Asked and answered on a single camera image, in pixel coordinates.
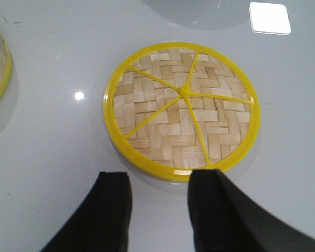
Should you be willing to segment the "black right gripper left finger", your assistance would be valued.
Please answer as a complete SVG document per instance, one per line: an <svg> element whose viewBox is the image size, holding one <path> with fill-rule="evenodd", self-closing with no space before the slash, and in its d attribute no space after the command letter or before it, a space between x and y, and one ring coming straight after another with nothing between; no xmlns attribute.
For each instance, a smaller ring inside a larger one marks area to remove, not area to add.
<svg viewBox="0 0 315 252"><path fill-rule="evenodd" d="M127 173L101 172L43 251L127 251L132 191Z"/></svg>

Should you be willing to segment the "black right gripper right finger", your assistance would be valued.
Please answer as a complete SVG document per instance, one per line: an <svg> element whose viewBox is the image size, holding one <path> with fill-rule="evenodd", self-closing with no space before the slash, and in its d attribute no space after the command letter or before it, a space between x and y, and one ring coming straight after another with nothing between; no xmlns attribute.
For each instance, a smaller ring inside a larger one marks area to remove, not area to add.
<svg viewBox="0 0 315 252"><path fill-rule="evenodd" d="M223 172L194 170L188 211L196 251L315 251L315 239L271 215Z"/></svg>

